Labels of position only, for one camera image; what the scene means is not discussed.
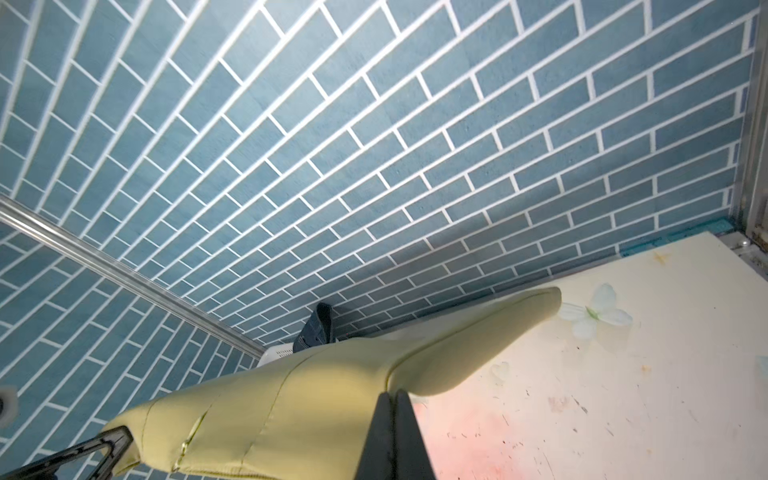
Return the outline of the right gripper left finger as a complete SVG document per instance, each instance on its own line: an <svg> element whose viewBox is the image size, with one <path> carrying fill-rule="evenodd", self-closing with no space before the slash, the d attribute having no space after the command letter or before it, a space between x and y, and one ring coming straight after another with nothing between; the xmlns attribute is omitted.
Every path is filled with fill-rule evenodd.
<svg viewBox="0 0 768 480"><path fill-rule="evenodd" d="M391 396L381 393L367 432L355 480L392 480L396 476L395 416Z"/></svg>

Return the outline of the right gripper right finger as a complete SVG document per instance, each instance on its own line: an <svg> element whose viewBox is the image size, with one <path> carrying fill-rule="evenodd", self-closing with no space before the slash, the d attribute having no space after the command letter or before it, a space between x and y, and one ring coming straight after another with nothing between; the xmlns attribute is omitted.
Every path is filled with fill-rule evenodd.
<svg viewBox="0 0 768 480"><path fill-rule="evenodd" d="M435 480L415 412L408 393L395 394L394 407L394 473L396 479Z"/></svg>

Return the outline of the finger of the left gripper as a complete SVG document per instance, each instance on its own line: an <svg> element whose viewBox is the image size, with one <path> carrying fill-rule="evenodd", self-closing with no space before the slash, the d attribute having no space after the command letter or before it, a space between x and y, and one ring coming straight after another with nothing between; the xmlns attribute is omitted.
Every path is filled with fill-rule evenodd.
<svg viewBox="0 0 768 480"><path fill-rule="evenodd" d="M57 479L57 472L60 468L76 462L81 458L85 458L92 453L105 450L100 462L90 473L88 479L108 480L113 477L113 469L132 444L133 437L129 429L125 426L120 426L99 433L89 440L3 474L1 479Z"/></svg>

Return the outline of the olive green skirt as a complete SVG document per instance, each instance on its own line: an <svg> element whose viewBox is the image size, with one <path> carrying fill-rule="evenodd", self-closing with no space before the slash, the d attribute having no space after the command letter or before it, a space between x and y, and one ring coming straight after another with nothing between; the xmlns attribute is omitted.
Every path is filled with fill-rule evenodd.
<svg viewBox="0 0 768 480"><path fill-rule="evenodd" d="M113 472L350 479L382 393L455 388L561 303L556 287L530 290L431 338L351 338L147 401L111 421L133 439Z"/></svg>

